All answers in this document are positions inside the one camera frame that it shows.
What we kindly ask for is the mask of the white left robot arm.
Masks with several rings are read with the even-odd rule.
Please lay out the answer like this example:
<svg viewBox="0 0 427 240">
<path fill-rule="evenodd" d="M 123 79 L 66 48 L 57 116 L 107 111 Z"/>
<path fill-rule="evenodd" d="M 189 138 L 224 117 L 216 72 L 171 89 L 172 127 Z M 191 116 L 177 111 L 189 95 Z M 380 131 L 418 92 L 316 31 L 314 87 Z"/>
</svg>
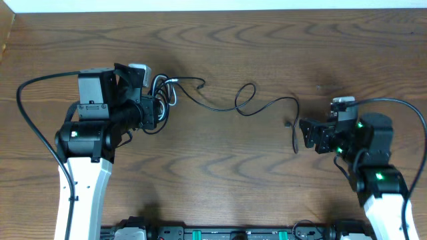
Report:
<svg viewBox="0 0 427 240">
<path fill-rule="evenodd" d="M 154 130 L 160 102 L 144 95 L 151 69 L 116 63 L 78 74 L 78 121 L 67 117 L 55 136 L 66 173 L 60 173 L 56 239 L 98 239 L 105 190 L 123 135 Z"/>
</svg>

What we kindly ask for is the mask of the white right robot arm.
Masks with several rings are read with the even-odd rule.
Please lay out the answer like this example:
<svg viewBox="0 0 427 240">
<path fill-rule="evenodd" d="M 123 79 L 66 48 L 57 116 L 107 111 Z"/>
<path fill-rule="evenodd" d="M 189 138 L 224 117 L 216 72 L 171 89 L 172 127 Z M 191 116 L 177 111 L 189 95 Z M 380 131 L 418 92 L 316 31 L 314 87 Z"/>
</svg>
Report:
<svg viewBox="0 0 427 240">
<path fill-rule="evenodd" d="M 348 165 L 344 175 L 374 232 L 375 239 L 418 239 L 403 175 L 389 163 L 392 120 L 381 113 L 321 123 L 300 120 L 307 148 L 334 152 Z"/>
</svg>

